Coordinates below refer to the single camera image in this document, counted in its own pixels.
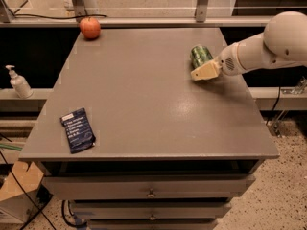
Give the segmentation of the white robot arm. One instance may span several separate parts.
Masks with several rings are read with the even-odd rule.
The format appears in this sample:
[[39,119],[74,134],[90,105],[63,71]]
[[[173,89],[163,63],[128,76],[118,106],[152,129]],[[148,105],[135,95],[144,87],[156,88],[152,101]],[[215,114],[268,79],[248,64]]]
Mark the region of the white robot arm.
[[220,74],[236,76],[258,69],[307,66],[307,16],[297,11],[273,17],[264,32],[225,47],[191,72],[194,81]]

